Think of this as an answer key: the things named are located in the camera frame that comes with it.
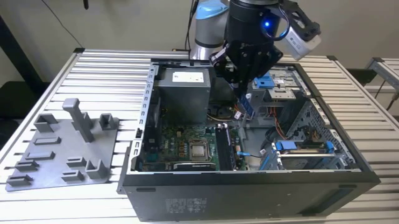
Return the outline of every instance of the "vertical post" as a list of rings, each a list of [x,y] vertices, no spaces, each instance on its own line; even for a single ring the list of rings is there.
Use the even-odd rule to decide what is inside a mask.
[[[79,109],[79,99],[78,98],[68,98],[64,100],[63,109],[64,111],[70,112],[75,128],[82,134],[82,137],[86,142],[92,142],[95,140],[94,134],[90,131],[90,124],[86,121],[83,114]]]

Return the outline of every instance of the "metal table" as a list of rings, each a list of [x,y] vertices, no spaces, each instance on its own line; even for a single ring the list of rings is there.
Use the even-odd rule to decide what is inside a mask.
[[[399,91],[399,59],[375,57],[370,61],[367,69],[373,69]]]
[[[0,221],[16,224],[139,222],[133,205],[116,193],[123,158],[135,136],[150,59],[187,58],[186,52],[91,50],[74,53],[6,147],[0,151]],[[282,62],[295,62],[286,56]],[[327,218],[195,221],[191,223],[399,223],[399,124],[338,61],[309,56],[301,64],[382,184]],[[91,118],[111,112],[122,119],[110,183],[8,193],[6,180],[35,133],[39,113],[58,119],[66,98],[79,98]]]

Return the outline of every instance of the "motherboard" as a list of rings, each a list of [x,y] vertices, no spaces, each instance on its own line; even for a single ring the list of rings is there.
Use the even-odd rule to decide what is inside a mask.
[[[143,171],[190,171],[203,166],[203,171],[221,170],[217,128],[207,126],[170,126],[162,128],[158,152],[143,155]],[[238,129],[229,129],[231,148],[242,149]],[[246,168],[245,158],[235,157],[237,169]]]

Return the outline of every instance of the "green circuit board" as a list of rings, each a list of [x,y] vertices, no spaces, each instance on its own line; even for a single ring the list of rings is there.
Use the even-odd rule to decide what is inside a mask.
[[[231,143],[234,149],[241,146],[238,130],[230,130]],[[190,143],[207,143],[207,158],[197,160],[190,157]],[[174,163],[181,162],[211,162],[217,164],[219,170],[218,145],[215,128],[205,126],[173,126],[162,129],[161,139],[162,151],[158,154],[145,154],[146,171],[170,171]]]

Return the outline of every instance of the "blue tab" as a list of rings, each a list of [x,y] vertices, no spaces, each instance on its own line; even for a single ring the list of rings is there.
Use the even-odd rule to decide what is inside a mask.
[[[277,148],[278,151],[283,150],[282,142],[278,141],[275,143],[275,148]]]
[[[329,151],[329,153],[334,153],[334,144],[333,144],[333,142],[327,141],[326,145],[327,145],[327,151]]]
[[[242,156],[251,156],[251,153],[238,152],[238,155],[242,155]]]
[[[294,141],[279,141],[285,150],[298,149]]]
[[[275,82],[269,72],[261,78],[255,78],[254,82],[259,89],[273,89],[275,87]]]

